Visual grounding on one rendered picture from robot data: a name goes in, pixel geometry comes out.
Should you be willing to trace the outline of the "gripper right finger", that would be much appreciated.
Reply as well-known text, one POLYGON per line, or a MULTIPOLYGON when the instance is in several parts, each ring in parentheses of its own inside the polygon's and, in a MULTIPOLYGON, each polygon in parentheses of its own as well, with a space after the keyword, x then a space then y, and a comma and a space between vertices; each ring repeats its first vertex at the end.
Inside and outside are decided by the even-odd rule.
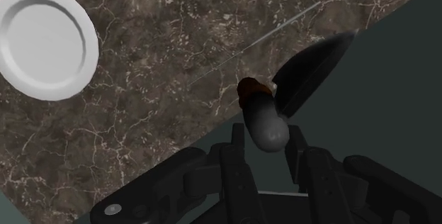
POLYGON ((312 224, 442 224, 442 197, 369 157, 337 161, 289 127, 285 157, 293 183, 308 195, 312 224))

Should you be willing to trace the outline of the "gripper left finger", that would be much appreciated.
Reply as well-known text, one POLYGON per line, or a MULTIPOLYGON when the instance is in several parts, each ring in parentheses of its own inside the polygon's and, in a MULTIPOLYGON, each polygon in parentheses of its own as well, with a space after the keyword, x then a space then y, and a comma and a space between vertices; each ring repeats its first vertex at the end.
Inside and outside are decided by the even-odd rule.
POLYGON ((91 224, 178 224, 210 194, 219 201, 191 224, 268 224, 244 159, 244 125, 209 152, 187 147, 97 203, 91 224))

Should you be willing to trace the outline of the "grey and brown cylinder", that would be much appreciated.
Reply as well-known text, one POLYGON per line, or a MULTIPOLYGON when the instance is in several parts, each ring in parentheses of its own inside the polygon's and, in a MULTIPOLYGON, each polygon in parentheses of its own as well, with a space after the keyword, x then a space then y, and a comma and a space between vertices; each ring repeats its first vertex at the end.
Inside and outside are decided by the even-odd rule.
POLYGON ((255 78, 237 86, 239 107, 255 145, 264 152, 279 152, 289 141, 288 124, 278 115, 272 91, 255 78))

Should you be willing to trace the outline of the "black knife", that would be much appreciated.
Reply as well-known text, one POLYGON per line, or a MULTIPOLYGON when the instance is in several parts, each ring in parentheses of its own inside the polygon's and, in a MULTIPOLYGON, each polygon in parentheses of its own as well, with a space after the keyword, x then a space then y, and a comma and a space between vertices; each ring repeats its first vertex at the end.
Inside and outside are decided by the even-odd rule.
POLYGON ((273 77, 279 114, 291 118, 319 88, 350 47, 357 32, 337 33, 291 57, 273 77))

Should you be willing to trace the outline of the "white round plate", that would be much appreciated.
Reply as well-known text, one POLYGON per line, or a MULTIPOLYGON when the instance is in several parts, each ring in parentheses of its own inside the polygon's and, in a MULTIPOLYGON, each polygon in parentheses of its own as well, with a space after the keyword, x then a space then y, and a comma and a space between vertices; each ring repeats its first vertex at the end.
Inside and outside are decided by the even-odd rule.
POLYGON ((26 96, 77 95, 98 58, 96 30, 76 0, 0 0, 0 74, 26 96))

